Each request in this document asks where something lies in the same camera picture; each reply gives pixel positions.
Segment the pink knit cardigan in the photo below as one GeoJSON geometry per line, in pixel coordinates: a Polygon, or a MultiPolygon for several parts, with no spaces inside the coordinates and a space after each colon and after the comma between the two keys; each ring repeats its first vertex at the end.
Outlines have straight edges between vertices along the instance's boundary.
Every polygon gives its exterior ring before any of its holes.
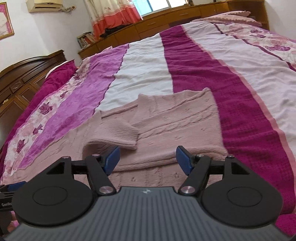
{"type": "Polygon", "coordinates": [[[139,95],[119,108],[101,111],[63,137],[38,149],[27,166],[8,161],[3,184],[29,181],[62,156],[82,160],[120,147],[120,160],[110,179],[121,186],[174,186],[185,175],[176,161],[176,148],[205,154],[214,160],[227,156],[219,113],[210,89],[184,90],[172,95],[139,95]]]}

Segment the dark clothes on cabinet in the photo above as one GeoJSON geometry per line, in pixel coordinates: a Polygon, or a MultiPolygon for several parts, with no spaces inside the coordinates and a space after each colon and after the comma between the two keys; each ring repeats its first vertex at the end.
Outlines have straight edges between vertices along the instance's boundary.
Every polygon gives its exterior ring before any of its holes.
{"type": "Polygon", "coordinates": [[[128,25],[120,25],[120,26],[117,26],[117,27],[114,27],[114,28],[106,28],[106,29],[104,30],[104,32],[103,32],[102,34],[99,35],[99,37],[100,37],[101,39],[105,39],[105,38],[107,38],[109,35],[111,35],[111,34],[117,32],[117,31],[120,31],[120,30],[122,30],[122,29],[124,29],[124,28],[126,28],[126,27],[130,27],[130,26],[132,26],[132,24],[128,24],[128,25]]]}

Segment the magenta velvet pillow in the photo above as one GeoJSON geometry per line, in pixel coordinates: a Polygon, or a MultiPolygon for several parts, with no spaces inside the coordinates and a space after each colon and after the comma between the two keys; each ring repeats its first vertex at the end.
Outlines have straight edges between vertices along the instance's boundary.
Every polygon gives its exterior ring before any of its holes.
{"type": "Polygon", "coordinates": [[[33,99],[29,102],[29,105],[25,108],[25,110],[22,111],[16,120],[12,120],[12,117],[9,118],[14,125],[12,126],[5,141],[1,144],[1,152],[2,149],[7,149],[8,142],[13,138],[16,130],[26,121],[42,100],[65,85],[75,74],[76,70],[77,67],[75,66],[74,60],[66,61],[50,70],[48,75],[45,77],[45,81],[42,86],[34,94],[33,99]]]}

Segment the dark wooden headboard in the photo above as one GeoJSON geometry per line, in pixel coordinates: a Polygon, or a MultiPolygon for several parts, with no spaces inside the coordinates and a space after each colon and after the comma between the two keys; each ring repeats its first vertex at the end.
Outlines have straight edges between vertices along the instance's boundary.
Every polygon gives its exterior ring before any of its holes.
{"type": "Polygon", "coordinates": [[[22,60],[1,71],[1,146],[41,88],[47,73],[65,61],[64,51],[59,50],[47,56],[22,60]]]}

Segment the striped purple floral bedspread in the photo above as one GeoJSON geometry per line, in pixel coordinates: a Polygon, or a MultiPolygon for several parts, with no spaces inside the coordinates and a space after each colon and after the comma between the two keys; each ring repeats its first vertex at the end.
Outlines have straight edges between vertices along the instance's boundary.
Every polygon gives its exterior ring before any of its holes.
{"type": "Polygon", "coordinates": [[[38,149],[139,94],[211,89],[225,148],[283,197],[277,226],[295,234],[295,41],[247,24],[191,22],[84,59],[1,152],[30,164],[38,149]]]}

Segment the stack of books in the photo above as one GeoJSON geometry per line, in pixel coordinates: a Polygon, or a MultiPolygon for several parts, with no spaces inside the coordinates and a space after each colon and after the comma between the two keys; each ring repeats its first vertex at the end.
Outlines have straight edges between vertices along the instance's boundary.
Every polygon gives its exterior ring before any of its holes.
{"type": "Polygon", "coordinates": [[[95,37],[92,32],[86,32],[77,37],[77,41],[81,47],[81,49],[84,49],[93,43],[96,42],[95,37]]]}

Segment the cream and orange curtain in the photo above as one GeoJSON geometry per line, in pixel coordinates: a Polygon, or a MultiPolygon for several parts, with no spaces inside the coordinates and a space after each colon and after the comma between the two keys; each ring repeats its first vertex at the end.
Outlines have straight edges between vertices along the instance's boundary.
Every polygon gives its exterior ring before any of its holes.
{"type": "Polygon", "coordinates": [[[91,19],[93,34],[97,40],[106,32],[106,29],[142,21],[132,1],[88,0],[84,2],[91,19]]]}

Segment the pink crochet pillow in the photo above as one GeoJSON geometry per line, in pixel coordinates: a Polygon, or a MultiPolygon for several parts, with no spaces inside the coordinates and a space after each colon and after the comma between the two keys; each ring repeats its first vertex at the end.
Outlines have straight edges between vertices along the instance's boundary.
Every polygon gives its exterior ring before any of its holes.
{"type": "Polygon", "coordinates": [[[262,23],[250,18],[250,11],[228,11],[218,15],[209,16],[206,18],[192,20],[192,22],[209,21],[214,23],[239,23],[261,27],[262,23]]]}

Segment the bright window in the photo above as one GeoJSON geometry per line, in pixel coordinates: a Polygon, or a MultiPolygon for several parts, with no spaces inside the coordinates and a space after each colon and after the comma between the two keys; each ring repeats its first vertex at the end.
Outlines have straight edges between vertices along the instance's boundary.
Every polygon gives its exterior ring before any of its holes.
{"type": "Polygon", "coordinates": [[[141,16],[183,6],[188,3],[186,0],[132,0],[132,2],[141,16]]]}

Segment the light wooden window cabinet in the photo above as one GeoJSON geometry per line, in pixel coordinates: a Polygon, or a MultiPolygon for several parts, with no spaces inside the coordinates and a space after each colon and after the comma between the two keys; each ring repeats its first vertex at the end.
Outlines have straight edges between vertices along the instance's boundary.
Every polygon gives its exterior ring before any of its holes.
{"type": "Polygon", "coordinates": [[[180,6],[145,16],[136,24],[126,26],[104,39],[88,45],[78,52],[80,58],[86,58],[112,46],[117,47],[151,37],[168,28],[188,23],[194,19],[226,13],[228,11],[250,11],[250,16],[269,30],[269,22],[264,1],[220,1],[196,6],[180,6]]]}

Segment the framed pink wall picture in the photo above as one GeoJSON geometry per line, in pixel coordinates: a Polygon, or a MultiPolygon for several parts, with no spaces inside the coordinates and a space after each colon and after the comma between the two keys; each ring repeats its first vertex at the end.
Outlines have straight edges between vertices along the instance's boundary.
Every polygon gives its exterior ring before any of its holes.
{"type": "Polygon", "coordinates": [[[0,39],[13,36],[14,30],[11,24],[10,15],[6,2],[0,3],[0,39]]]}

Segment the wall air conditioner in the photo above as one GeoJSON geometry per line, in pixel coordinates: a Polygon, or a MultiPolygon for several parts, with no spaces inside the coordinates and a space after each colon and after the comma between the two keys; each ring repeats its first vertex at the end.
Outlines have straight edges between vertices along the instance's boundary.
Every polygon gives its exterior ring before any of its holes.
{"type": "Polygon", "coordinates": [[[29,13],[56,12],[63,7],[61,0],[26,0],[29,13]]]}

